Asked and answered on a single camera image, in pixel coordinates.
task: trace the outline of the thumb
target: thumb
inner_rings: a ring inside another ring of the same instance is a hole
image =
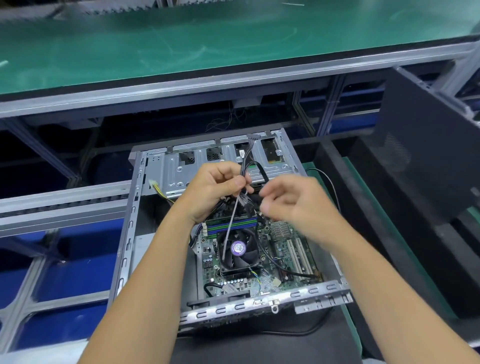
[[[217,184],[214,190],[214,195],[215,197],[220,198],[223,196],[230,196],[231,194],[236,194],[243,187],[245,187],[246,184],[247,181],[245,180],[245,177],[235,176],[231,180]]]
[[[292,210],[293,205],[283,204],[270,197],[264,198],[260,205],[260,211],[274,220],[290,221]]]

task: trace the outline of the person's right arm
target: person's right arm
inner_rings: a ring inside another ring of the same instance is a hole
[[[480,364],[469,347],[339,214],[315,178],[279,176],[260,210],[285,220],[338,260],[388,364]]]

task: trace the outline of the purple sticker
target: purple sticker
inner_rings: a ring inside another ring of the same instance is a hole
[[[236,242],[232,243],[230,250],[232,251],[233,255],[242,256],[245,254],[245,251],[247,250],[247,246],[245,245],[244,242],[237,240]]]

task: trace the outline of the pci slot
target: pci slot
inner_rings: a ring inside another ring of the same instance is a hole
[[[300,262],[297,258],[297,253],[295,253],[295,248],[293,247],[292,240],[290,239],[287,240],[287,246],[288,246],[288,251],[290,252],[290,256],[292,258],[293,265],[295,266],[295,271],[297,273],[301,273],[302,270],[301,270]]]
[[[305,249],[303,248],[303,244],[301,243],[300,238],[296,238],[295,242],[297,243],[297,250],[300,255],[300,260],[303,264],[303,267],[305,268],[305,272],[307,274],[313,274],[312,267],[310,266],[310,263],[308,261],[307,255],[305,253]]]

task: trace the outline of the forearm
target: forearm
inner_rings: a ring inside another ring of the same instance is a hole
[[[93,333],[80,363],[168,363],[193,222],[175,205]]]
[[[353,229],[332,249],[389,364],[480,363],[480,357]]]

